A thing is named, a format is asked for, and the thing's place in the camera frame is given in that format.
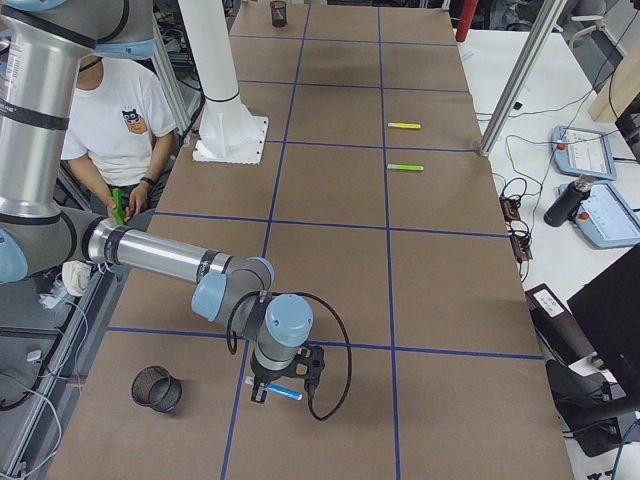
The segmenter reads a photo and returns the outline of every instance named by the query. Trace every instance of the hand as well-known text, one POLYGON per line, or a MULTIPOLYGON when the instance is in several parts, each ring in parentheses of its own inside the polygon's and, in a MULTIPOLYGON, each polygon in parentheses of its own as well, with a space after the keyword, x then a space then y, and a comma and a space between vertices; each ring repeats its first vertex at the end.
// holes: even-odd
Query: hand
POLYGON ((113 211, 116 209, 116 204, 113 199, 110 198, 109 201, 104 204, 104 208, 107 209, 107 216, 109 218, 114 218, 113 211))
POLYGON ((125 212, 126 222, 147 209, 147 206, 149 205, 150 191, 151 186, 147 182, 141 182, 136 188, 131 190, 131 195, 129 195, 129 205, 125 212))

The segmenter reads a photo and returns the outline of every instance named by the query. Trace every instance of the grid line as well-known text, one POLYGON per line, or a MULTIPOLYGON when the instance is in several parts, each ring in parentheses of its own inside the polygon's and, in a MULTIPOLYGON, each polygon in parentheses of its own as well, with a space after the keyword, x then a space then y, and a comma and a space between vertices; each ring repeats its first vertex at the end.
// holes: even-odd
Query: grid line
MULTIPOLYGON (((327 87, 327 88, 366 88, 369 90, 379 90, 376 85, 348 85, 333 83, 314 82, 284 82, 280 80, 238 80, 238 83, 257 83, 265 85, 302 85, 305 87, 327 87)), ((386 90, 400 90, 409 92, 436 92, 436 93, 469 93, 469 90, 457 90, 450 88, 418 88, 418 87, 384 87, 386 90)))
POLYGON ((411 227, 387 227, 377 225, 356 225, 348 223, 324 223, 324 222, 305 222, 300 220, 277 220, 249 217, 226 217, 224 215, 207 215, 198 213, 180 213, 180 212, 155 212, 155 215, 162 217, 184 217, 184 218, 201 218, 206 220, 231 220, 235 222, 259 222, 271 223, 272 225, 298 225, 308 227, 328 227, 328 228, 345 228, 353 230, 381 230, 391 232, 409 232, 423 233, 433 235, 460 235, 465 237, 486 237, 486 238, 509 238, 507 233, 487 233, 487 232, 463 232, 456 230, 438 230, 430 228, 411 228, 411 227))
POLYGON ((393 303, 393 267, 391 256, 391 214, 389 206, 389 176, 387 172, 387 122, 384 113, 384 66, 382 55, 382 25, 380 19, 380 7, 377 8, 378 19, 378 59, 380 61, 380 111, 382 117, 382 169, 384 176, 384 210, 387 241, 387 284, 389 287, 389 338, 391 340, 391 395, 393 408, 393 442, 396 466, 396 480, 402 478, 402 462, 400 456, 400 418, 398 412, 398 369, 396 359, 396 326, 393 303))
MULTIPOLYGON (((378 145, 358 145, 350 143, 324 143, 324 142, 301 142, 297 140, 267 140, 267 143, 286 143, 290 145, 309 145, 317 147, 340 147, 340 148, 372 148, 375 150, 382 150, 382 146, 378 145)), ((387 145, 387 150, 410 150, 417 152, 447 152, 447 153, 478 153, 473 148, 432 148, 432 147, 390 147, 387 145)))
MULTIPOLYGON (((137 333, 147 335, 168 335, 168 336, 180 336, 180 337, 200 337, 200 338, 214 338, 217 340, 225 340, 226 335, 213 332, 198 332, 198 331, 184 331, 184 330, 165 330, 155 328, 139 328, 139 327, 107 327, 107 331, 115 333, 137 333)), ((244 337, 239 336, 239 340, 246 340, 244 337)), ((326 347, 346 348, 347 345, 344 342, 331 342, 322 340, 309 340, 312 345, 320 345, 326 347)), ((512 360, 535 360, 542 361, 544 357, 542 355, 531 355, 526 353, 506 353, 506 352, 481 352, 478 350, 456 350, 448 348, 428 348, 428 347, 407 347, 402 345, 377 345, 372 343, 351 343, 351 348, 356 350, 381 350, 390 352, 395 349, 396 352, 407 352, 417 354, 431 354, 431 355, 451 355, 458 357, 485 357, 485 358, 502 358, 512 360)))
POLYGON ((247 34, 233 34, 229 35, 231 38, 258 38, 264 40, 308 40, 314 42, 338 42, 338 43, 370 43, 374 45, 388 44, 388 45, 424 45, 426 47, 458 47, 456 43, 431 43, 431 42, 391 42, 378 40, 336 40, 331 38, 306 38, 303 34, 302 37, 270 37, 268 35, 247 35, 247 34))
MULTIPOLYGON (((298 77, 300 75, 300 64, 302 62, 302 52, 304 49, 304 36, 307 33, 307 27, 309 25, 309 16, 311 14, 311 5, 309 5, 309 8, 307 9, 307 17, 305 19, 305 24, 304 24, 304 33, 303 33, 303 39, 302 42, 300 42, 300 52, 298 54, 298 64, 296 66, 296 76, 295 76, 295 82, 293 85, 293 89, 291 92, 291 100, 289 102, 289 112, 287 115, 287 123, 285 126, 285 130, 284 130, 284 138, 283 138, 283 145, 282 145, 282 150, 280 152, 280 160, 278 161, 278 172, 276 174, 276 179, 275 179, 275 184, 273 187, 273 196, 271 198, 271 208, 269 210, 269 219, 267 220, 267 229, 265 232, 265 236, 264 236, 264 243, 262 245, 262 257, 266 257, 267 255, 267 248, 269 247, 269 236, 271 234, 271 226, 273 224, 273 213, 275 210, 275 206, 276 206, 276 199, 278 196, 278 186, 280 184, 280 175, 282 173, 282 164, 284 162, 284 155, 285 155, 285 150, 287 148, 287 136, 289 134, 289 126, 291 124, 291 114, 293 112, 293 104, 295 101, 295 97, 296 97, 296 83, 298 82, 298 77)), ((233 435, 235 433, 235 423, 236 423, 236 419, 238 416, 238 405, 240 402, 240 392, 242 390, 242 384, 243 384, 243 377, 244 377, 244 370, 245 370, 245 365, 247 362, 247 354, 249 351, 249 342, 245 342, 244 345, 244 351, 242 354, 242 365, 240 367, 240 374, 238 376, 238 383, 236 386, 236 395, 235 395, 235 399, 234 399, 234 404, 233 404, 233 411, 231 414, 231 422, 229 424, 229 433, 227 435, 227 447, 225 449, 225 456, 224 456, 224 463, 222 465, 222 470, 220 472, 220 480, 225 480, 226 475, 227 475, 227 468, 228 468, 228 464, 229 464, 229 458, 231 456, 231 449, 233 448, 233 435)))

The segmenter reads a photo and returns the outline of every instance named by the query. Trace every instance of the blue joint cap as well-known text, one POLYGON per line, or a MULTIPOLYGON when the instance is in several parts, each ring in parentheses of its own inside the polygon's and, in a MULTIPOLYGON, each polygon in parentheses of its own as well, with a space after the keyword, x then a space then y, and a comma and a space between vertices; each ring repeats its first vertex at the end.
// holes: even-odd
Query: blue joint cap
POLYGON ((100 43, 94 53, 100 57, 129 58, 146 60, 153 57, 155 45, 153 38, 130 43, 100 43))
POLYGON ((265 319, 276 342, 285 347, 299 347, 309 338, 313 310, 302 297, 284 294, 269 304, 265 319))
POLYGON ((22 249, 0 228, 0 283, 17 282, 27 276, 29 266, 22 249))
POLYGON ((269 275, 271 275, 271 285, 273 285, 274 280, 276 279, 276 271, 273 269, 273 265, 266 258, 262 257, 249 257, 249 260, 258 260, 263 263, 267 270, 269 270, 269 275))
POLYGON ((25 12, 44 12, 52 8, 59 7, 67 0, 4 0, 5 5, 9 5, 17 10, 25 12))
POLYGON ((218 272, 209 272, 196 287, 191 297, 191 310, 213 322, 220 312, 227 288, 227 277, 218 272))

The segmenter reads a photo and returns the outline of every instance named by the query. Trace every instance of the black monitor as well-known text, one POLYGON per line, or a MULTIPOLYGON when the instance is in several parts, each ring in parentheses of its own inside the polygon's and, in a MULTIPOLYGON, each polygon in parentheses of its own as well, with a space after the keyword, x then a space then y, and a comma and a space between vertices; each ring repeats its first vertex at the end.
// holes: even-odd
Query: black monitor
POLYGON ((640 244, 585 285, 568 304, 625 393, 640 393, 640 244))

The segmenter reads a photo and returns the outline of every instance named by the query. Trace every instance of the blue marker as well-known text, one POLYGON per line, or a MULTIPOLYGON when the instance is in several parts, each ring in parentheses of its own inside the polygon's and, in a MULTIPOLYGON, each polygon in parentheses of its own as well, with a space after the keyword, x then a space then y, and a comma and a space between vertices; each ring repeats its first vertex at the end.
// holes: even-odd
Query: blue marker
MULTIPOLYGON (((247 385, 253 385, 253 377, 247 377, 244 379, 244 383, 247 385)), ((295 390, 290 390, 285 387, 281 387, 279 385, 275 385, 270 383, 264 388, 267 392, 277 393, 278 395, 282 395, 283 397, 290 398, 291 400, 302 400, 302 394, 300 392, 296 392, 295 390)))

